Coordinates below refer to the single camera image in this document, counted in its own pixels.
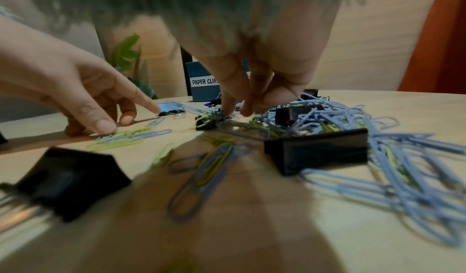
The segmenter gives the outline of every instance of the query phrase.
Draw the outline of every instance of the wooden table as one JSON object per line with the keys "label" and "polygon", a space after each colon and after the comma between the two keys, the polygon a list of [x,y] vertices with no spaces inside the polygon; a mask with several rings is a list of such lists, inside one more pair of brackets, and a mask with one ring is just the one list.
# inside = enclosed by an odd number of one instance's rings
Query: wooden table
{"label": "wooden table", "polygon": [[[322,93],[347,105],[365,104],[375,117],[397,118],[401,127],[396,131],[436,132],[439,140],[466,145],[466,96]],[[154,118],[139,110],[139,122],[127,128],[144,127]],[[67,138],[65,125],[58,114],[0,124],[12,145],[0,155],[1,180],[16,182],[49,146],[85,150],[93,143],[88,137]],[[0,272],[153,273],[187,258],[195,260],[201,272],[465,272],[464,250],[432,242],[409,219],[388,209],[283,178],[260,144],[230,165],[197,217],[185,224],[172,222],[167,202],[190,175],[148,168],[168,143],[177,146],[172,159],[212,150],[196,139],[200,133],[193,125],[194,115],[168,118],[158,129],[172,129],[171,134],[109,150],[134,179],[132,186],[72,223],[42,217],[1,235]],[[465,158],[447,163],[466,180]],[[334,172],[373,180],[367,166]]]}

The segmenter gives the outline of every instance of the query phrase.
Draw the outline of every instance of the fingernail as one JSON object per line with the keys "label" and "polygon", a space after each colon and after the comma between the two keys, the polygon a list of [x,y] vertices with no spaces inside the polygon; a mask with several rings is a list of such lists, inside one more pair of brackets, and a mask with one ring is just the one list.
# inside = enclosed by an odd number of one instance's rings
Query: fingernail
{"label": "fingernail", "polygon": [[96,130],[101,135],[109,135],[115,133],[117,125],[113,122],[102,119],[96,123]]}

